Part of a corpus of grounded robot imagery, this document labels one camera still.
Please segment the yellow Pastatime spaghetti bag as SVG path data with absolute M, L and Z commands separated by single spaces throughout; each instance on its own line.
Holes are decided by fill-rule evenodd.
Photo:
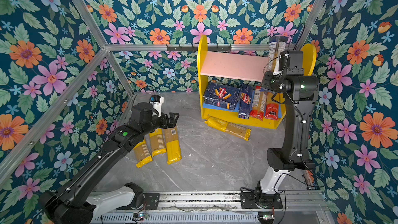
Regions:
M 153 157 L 166 153 L 162 129 L 156 129 L 154 132 L 150 133 L 149 139 Z

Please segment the blue Ankara spaghetti bag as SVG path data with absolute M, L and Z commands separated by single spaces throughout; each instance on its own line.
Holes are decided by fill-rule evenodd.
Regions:
M 285 51 L 289 38 L 283 35 L 277 35 L 270 39 L 268 51 L 267 72 L 272 72 L 273 75 L 279 73 L 279 59 L 280 54 Z

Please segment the red spaghetti bag white label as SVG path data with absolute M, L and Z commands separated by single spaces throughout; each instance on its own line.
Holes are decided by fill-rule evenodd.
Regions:
M 252 109 L 250 117 L 263 120 L 266 109 L 267 92 L 260 86 L 256 86 L 255 94 L 252 99 Z

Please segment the yellow-ended clear spaghetti bag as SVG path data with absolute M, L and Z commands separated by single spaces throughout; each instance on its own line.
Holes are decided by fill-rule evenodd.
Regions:
M 182 159 L 179 144 L 178 127 L 164 129 L 164 141 L 167 152 L 167 163 L 173 164 Z

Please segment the blue Barilla spaghetti box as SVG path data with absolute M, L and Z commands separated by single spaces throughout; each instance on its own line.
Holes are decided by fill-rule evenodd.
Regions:
M 253 88 L 243 84 L 240 90 L 238 118 L 248 120 L 252 109 Z

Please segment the blue Barilla rigatoni box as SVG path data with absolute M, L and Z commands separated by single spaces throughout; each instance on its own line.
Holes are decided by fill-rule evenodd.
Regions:
M 225 110 L 235 110 L 239 103 L 240 93 L 240 88 L 209 83 L 203 95 L 204 103 Z

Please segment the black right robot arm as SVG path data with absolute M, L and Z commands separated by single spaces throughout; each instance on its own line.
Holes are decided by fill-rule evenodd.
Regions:
M 255 189 L 257 202 L 276 199 L 280 184 L 290 172 L 315 168 L 309 157 L 308 141 L 319 79 L 305 74 L 303 61 L 302 51 L 283 51 L 279 63 L 281 73 L 266 72 L 263 77 L 262 87 L 282 94 L 285 99 L 286 125 L 282 147 L 267 150 L 268 169 Z

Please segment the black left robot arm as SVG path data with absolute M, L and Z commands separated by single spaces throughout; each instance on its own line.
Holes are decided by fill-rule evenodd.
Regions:
M 152 103 L 141 102 L 132 107 L 129 121 L 109 135 L 93 159 L 56 192 L 45 192 L 39 197 L 45 214 L 55 224 L 90 223 L 100 210 L 99 204 L 88 200 L 96 185 L 145 135 L 158 128 L 174 128 L 179 116 L 164 114 Z

